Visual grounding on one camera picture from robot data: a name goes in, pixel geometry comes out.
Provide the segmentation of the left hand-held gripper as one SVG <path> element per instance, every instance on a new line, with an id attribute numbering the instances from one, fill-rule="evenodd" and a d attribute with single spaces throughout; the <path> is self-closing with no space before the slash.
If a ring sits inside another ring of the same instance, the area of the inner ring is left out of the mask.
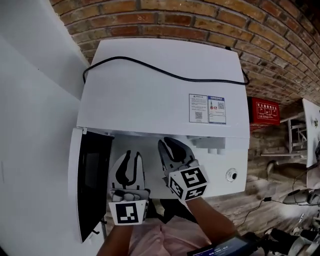
<path id="1" fill-rule="evenodd" d="M 128 150 L 115 161 L 108 173 L 112 188 L 108 205 L 115 225 L 141 225 L 148 211 L 150 190 L 145 189 L 142 156 L 139 152 L 135 154 L 131 179 L 127 175 L 130 158 L 131 150 Z"/>

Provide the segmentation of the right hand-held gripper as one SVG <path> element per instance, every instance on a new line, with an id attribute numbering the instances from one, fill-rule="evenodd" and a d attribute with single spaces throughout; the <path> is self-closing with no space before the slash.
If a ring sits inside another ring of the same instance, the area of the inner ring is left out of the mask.
<path id="1" fill-rule="evenodd" d="M 175 167 L 187 166 L 195 160 L 189 146 L 171 137 L 164 137 L 157 144 L 162 169 L 168 178 L 167 186 L 180 201 L 190 201 L 202 197 L 209 184 L 209 178 L 203 165 L 182 170 Z"/>

